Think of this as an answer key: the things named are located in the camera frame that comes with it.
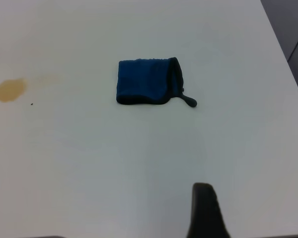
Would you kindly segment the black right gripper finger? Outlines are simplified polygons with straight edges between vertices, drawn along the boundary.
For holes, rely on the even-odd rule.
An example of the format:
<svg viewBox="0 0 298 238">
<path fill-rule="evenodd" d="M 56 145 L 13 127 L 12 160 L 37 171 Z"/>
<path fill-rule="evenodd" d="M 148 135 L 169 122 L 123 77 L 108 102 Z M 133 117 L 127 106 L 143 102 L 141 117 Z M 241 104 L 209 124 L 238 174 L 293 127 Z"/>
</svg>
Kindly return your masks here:
<svg viewBox="0 0 298 238">
<path fill-rule="evenodd" d="M 230 237 L 214 188 L 208 183 L 195 183 L 192 188 L 191 219 L 188 238 Z"/>
</svg>

